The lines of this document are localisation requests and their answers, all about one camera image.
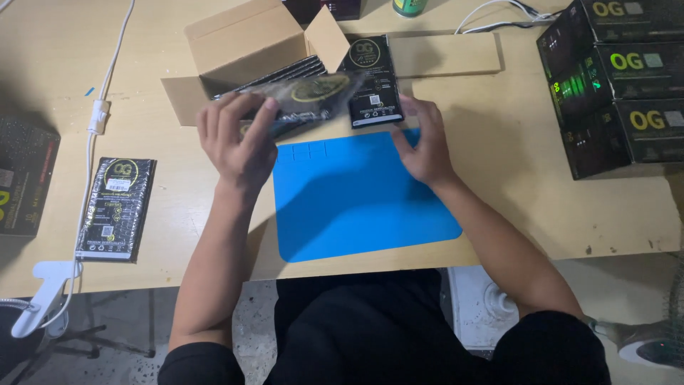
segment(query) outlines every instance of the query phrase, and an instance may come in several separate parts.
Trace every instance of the black t-shirt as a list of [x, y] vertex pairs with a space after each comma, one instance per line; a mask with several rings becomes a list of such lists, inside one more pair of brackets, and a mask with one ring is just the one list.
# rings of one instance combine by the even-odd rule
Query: black t-shirt
[[[574, 316], [529, 314], [491, 360], [461, 345], [439, 308], [436, 271], [278, 281], [278, 359], [266, 384], [609, 384], [600, 340]], [[244, 384], [232, 351], [171, 351], [159, 385]]]

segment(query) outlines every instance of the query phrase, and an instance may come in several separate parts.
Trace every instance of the stack of boxes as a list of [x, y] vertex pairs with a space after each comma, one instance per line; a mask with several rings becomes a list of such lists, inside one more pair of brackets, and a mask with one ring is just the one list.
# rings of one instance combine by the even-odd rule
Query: stack of boxes
[[537, 46], [573, 179], [684, 162], [680, 0], [574, 0]]

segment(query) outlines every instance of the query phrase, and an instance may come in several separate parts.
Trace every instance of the floor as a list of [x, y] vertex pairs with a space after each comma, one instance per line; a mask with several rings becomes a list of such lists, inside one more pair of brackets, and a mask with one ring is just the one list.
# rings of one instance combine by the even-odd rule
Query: floor
[[[623, 323], [662, 318], [676, 266], [674, 258], [665, 254], [566, 260], [556, 265], [587, 314]], [[107, 329], [99, 336], [155, 349], [156, 356], [143, 358], [108, 348], [102, 348], [95, 360], [53, 355], [22, 384], [156, 384], [168, 350], [177, 293], [178, 288], [156, 288], [75, 296], [69, 311], [71, 328], [84, 330], [104, 324]], [[274, 281], [248, 282], [233, 315], [234, 352], [247, 384], [262, 384], [275, 363], [276, 300]], [[450, 302], [446, 297], [443, 300], [445, 306]], [[679, 371], [631, 364], [618, 357], [615, 345], [602, 341], [615, 384], [684, 384]], [[0, 385], [8, 384], [12, 377]]]

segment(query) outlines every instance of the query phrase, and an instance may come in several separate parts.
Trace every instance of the cardboard piece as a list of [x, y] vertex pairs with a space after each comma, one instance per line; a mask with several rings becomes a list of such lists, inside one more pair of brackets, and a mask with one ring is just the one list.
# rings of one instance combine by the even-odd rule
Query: cardboard piece
[[313, 54], [334, 73], [349, 50], [327, 7], [303, 31], [281, 0], [251, 0], [183, 31], [199, 76], [161, 83], [179, 123], [189, 126], [209, 102], [206, 84], [236, 88]]
[[390, 38], [389, 47], [399, 79], [501, 72], [491, 32]]

